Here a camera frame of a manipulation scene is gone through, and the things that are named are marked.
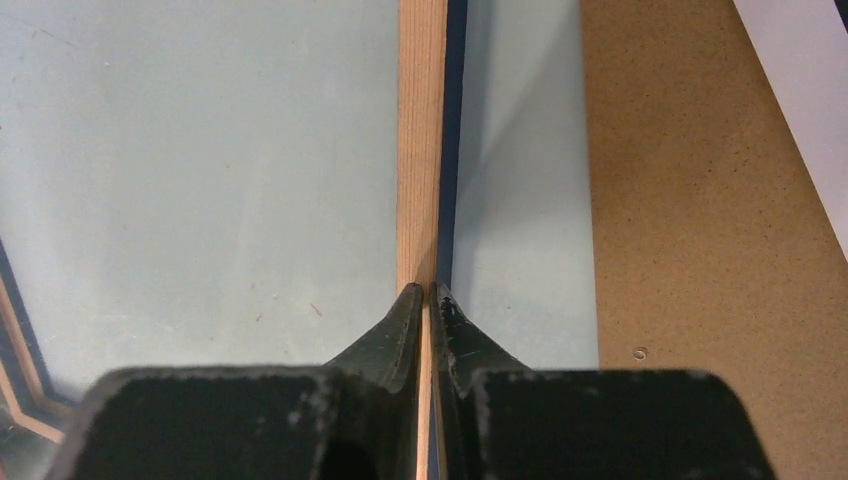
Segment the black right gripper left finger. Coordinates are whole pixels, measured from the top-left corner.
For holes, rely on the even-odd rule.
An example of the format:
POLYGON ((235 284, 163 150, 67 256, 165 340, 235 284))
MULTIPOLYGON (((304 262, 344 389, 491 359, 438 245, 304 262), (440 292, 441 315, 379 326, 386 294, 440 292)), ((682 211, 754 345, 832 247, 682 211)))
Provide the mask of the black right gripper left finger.
POLYGON ((139 367, 102 376, 51 479, 411 479, 424 292, 318 366, 139 367))

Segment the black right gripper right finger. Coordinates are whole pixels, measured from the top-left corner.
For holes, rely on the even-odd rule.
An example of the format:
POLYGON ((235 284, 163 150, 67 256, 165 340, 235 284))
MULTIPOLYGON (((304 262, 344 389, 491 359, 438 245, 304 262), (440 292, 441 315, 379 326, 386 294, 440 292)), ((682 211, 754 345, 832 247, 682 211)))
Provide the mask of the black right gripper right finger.
POLYGON ((771 479, 749 415, 697 369, 536 370, 430 293, 445 479, 771 479))

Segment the sunflower photo print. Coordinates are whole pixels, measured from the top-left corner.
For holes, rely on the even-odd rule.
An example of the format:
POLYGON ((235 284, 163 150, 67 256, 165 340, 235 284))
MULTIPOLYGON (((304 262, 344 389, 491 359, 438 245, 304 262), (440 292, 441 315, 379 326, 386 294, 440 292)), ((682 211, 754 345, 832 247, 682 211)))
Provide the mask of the sunflower photo print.
POLYGON ((847 3, 735 0, 843 252, 847 251, 847 3))

